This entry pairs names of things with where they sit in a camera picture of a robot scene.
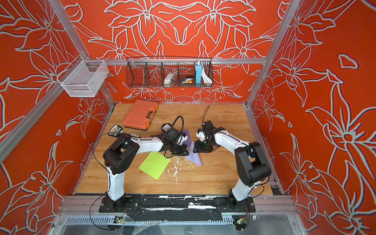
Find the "light lavender square paper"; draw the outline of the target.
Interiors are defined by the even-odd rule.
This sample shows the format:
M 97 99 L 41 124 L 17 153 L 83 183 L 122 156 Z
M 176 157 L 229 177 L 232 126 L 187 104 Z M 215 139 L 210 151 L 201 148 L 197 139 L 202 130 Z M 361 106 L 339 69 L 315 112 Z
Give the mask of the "light lavender square paper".
M 186 157 L 188 161 L 191 161 L 199 166 L 202 166 L 202 162 L 198 153 L 194 152 L 195 142 L 192 141 L 189 149 L 189 155 Z

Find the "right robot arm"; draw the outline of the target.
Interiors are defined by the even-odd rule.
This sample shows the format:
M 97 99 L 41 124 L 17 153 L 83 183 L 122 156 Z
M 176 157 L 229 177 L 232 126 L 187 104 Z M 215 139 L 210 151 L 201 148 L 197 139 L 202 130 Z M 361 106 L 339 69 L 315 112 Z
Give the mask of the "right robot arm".
M 258 153 L 260 144 L 243 141 L 224 128 L 197 130 L 199 138 L 194 143 L 194 153 L 211 153 L 216 147 L 223 147 L 235 156 L 239 179 L 236 185 L 229 191 L 229 207 L 236 212 L 250 211 L 253 198 L 251 192 L 257 187 L 264 188 L 264 181 L 269 179 L 271 169 L 263 156 Z

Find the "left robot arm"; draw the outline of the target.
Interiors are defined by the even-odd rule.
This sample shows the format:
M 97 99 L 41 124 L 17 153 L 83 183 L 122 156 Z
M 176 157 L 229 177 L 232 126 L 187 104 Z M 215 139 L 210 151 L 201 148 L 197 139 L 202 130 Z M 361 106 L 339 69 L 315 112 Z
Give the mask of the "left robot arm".
M 99 212 L 123 212 L 126 210 L 124 177 L 136 155 L 168 151 L 172 156 L 187 156 L 189 154 L 187 145 L 180 143 L 178 138 L 165 138 L 161 135 L 136 138 L 127 134 L 118 134 L 116 140 L 103 154 L 108 172 L 108 190 L 101 202 Z

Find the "dark purple square paper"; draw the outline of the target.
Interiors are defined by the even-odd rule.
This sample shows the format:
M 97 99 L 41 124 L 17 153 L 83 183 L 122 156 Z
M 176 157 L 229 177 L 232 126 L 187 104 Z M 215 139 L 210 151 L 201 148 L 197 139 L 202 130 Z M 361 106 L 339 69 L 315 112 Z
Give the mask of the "dark purple square paper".
M 189 133 L 189 130 L 184 130 L 183 133 L 186 135 L 186 139 L 184 140 L 183 144 L 187 145 L 187 147 L 190 147 L 191 143 L 192 143 L 192 140 L 191 140 L 191 137 L 190 137 L 190 133 Z

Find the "lime green square paper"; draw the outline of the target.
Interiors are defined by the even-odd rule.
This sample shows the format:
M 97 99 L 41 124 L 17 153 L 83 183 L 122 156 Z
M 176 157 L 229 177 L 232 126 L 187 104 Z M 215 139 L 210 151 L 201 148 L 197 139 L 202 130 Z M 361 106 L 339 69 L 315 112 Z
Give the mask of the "lime green square paper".
M 169 163 L 170 159 L 164 155 L 158 152 L 150 152 L 139 166 L 139 169 L 155 180 L 158 180 Z

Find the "black round disc with label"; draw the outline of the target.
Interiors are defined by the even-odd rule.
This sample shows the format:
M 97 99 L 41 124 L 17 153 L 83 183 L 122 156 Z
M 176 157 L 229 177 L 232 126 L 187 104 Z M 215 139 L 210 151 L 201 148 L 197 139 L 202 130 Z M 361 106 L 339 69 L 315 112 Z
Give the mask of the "black round disc with label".
M 163 134 L 167 133 L 171 128 L 172 128 L 172 124 L 170 124 L 170 123 L 163 124 L 161 126 L 162 133 Z

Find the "orange plastic tool case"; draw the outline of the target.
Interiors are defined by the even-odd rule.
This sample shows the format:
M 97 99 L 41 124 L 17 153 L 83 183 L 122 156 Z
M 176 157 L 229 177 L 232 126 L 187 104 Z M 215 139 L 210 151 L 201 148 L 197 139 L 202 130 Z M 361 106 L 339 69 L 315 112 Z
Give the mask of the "orange plastic tool case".
M 157 111 L 157 102 L 141 99 L 136 100 L 122 124 L 127 128 L 147 131 Z

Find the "silver packet in basket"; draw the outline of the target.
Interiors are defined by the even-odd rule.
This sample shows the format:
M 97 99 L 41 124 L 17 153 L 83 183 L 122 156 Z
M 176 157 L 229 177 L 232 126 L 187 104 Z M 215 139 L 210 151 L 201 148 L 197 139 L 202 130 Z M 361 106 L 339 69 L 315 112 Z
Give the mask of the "silver packet in basket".
M 164 87 L 170 88 L 178 80 L 178 71 L 170 72 L 164 79 Z

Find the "black item in basket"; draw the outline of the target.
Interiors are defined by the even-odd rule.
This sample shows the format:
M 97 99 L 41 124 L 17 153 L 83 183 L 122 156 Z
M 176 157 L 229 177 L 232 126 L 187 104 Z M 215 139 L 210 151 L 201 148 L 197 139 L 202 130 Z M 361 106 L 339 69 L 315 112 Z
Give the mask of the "black item in basket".
M 178 81 L 179 85 L 191 85 L 195 82 L 195 76 L 184 76 Z

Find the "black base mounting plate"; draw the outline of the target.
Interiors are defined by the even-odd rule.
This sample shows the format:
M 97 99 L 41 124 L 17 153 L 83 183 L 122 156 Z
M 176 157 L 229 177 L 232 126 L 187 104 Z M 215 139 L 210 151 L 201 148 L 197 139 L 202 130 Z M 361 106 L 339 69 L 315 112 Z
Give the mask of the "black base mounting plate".
M 117 201 L 105 196 L 100 203 L 100 213 L 138 212 L 148 210 L 212 210 L 216 212 L 255 212 L 252 198 L 236 201 L 231 195 L 156 195 L 126 194 Z

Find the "light blue box in basket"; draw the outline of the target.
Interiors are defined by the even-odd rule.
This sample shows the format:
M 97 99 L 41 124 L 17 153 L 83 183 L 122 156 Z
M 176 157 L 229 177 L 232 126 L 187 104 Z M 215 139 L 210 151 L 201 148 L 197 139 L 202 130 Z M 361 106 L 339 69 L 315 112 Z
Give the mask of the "light blue box in basket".
M 195 73 L 195 86 L 196 87 L 201 86 L 201 79 L 202 79 L 202 65 L 197 64 L 196 65 L 196 73 Z

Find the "clear plastic wall bin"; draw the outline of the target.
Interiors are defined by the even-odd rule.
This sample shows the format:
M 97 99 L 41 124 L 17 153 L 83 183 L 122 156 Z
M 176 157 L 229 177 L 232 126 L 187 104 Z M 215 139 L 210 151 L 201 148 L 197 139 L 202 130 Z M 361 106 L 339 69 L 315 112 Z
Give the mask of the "clear plastic wall bin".
M 95 97 L 109 74 L 104 60 L 77 61 L 58 82 L 70 97 Z

